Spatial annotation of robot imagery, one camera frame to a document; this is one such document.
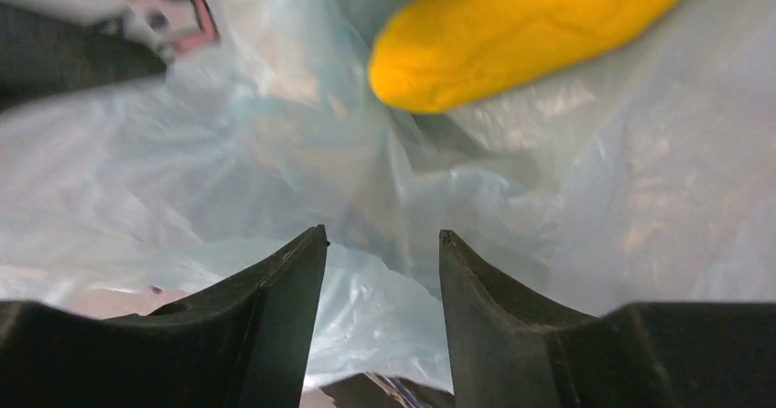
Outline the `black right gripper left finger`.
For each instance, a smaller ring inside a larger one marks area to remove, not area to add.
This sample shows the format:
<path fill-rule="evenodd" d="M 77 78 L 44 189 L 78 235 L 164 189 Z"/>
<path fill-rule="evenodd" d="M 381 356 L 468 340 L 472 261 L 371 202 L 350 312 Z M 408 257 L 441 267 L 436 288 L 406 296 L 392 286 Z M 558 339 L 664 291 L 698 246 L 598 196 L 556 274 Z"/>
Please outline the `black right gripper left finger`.
<path fill-rule="evenodd" d="M 296 407 L 329 242 L 278 252 L 154 312 L 104 320 L 1 305 L 4 407 Z"/>

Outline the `light blue printed plastic bag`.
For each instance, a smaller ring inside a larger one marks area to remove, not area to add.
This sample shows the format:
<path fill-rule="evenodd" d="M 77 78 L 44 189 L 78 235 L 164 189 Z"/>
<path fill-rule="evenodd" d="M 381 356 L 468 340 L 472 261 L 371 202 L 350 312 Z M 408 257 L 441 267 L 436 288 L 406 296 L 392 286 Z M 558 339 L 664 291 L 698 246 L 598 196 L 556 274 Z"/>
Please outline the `light blue printed plastic bag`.
<path fill-rule="evenodd" d="M 775 0 L 684 0 L 634 43 L 447 115 L 378 102 L 407 0 L 206 0 L 163 79 L 1 116 L 1 296 L 145 313 L 309 226 L 314 389 L 452 387 L 438 234 L 590 314 L 775 297 Z"/>

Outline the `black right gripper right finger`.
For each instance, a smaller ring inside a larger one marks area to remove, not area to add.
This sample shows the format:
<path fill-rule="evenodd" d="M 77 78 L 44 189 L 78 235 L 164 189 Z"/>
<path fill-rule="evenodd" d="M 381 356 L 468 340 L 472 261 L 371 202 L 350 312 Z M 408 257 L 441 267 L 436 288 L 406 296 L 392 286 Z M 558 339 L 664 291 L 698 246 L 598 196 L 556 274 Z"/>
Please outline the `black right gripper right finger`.
<path fill-rule="evenodd" d="M 772 303 L 631 303 L 593 317 L 439 236 L 459 407 L 772 407 Z"/>

